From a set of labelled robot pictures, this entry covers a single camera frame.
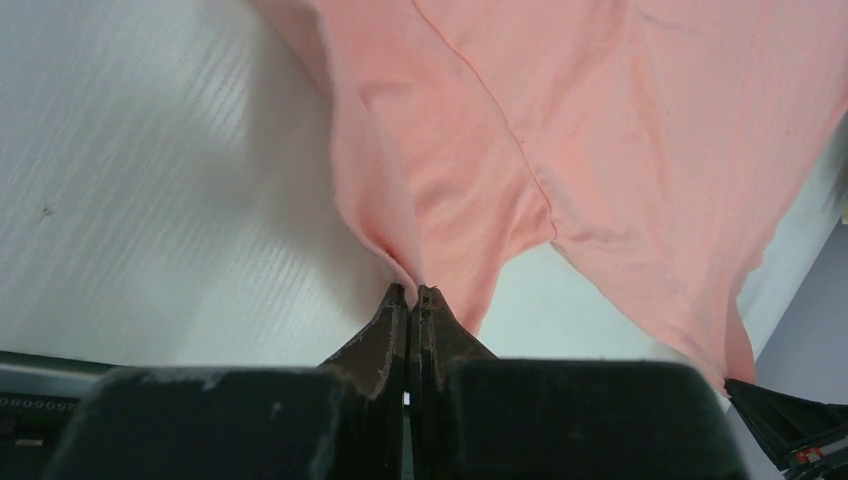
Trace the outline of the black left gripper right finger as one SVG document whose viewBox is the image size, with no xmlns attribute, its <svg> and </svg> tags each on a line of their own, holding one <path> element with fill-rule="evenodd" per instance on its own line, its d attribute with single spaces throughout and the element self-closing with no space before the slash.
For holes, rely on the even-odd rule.
<svg viewBox="0 0 848 480">
<path fill-rule="evenodd" d="M 409 318 L 419 479 L 743 479 L 713 390 L 664 361 L 501 359 L 421 288 Z"/>
</svg>

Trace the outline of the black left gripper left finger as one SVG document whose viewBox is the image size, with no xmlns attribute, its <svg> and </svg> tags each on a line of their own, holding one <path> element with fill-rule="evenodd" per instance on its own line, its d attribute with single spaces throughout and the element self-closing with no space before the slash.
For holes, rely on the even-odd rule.
<svg viewBox="0 0 848 480">
<path fill-rule="evenodd" d="M 407 308 L 390 286 L 320 365 L 114 369 L 73 414 L 48 479 L 398 479 Z"/>
</svg>

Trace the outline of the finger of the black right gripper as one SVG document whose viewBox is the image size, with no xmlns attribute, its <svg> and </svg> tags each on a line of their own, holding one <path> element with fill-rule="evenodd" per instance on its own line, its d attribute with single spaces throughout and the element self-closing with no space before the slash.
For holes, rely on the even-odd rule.
<svg viewBox="0 0 848 480">
<path fill-rule="evenodd" d="M 845 471 L 847 407 L 728 379 L 724 388 L 743 423 L 780 471 Z"/>
</svg>

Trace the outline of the pink t-shirt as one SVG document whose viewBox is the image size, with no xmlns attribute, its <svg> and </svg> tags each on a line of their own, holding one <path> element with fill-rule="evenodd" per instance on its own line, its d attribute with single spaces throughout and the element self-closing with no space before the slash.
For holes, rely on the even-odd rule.
<svg viewBox="0 0 848 480">
<path fill-rule="evenodd" d="M 338 212 L 480 329 L 544 243 L 716 387 L 847 111 L 843 1 L 262 1 L 332 104 Z"/>
</svg>

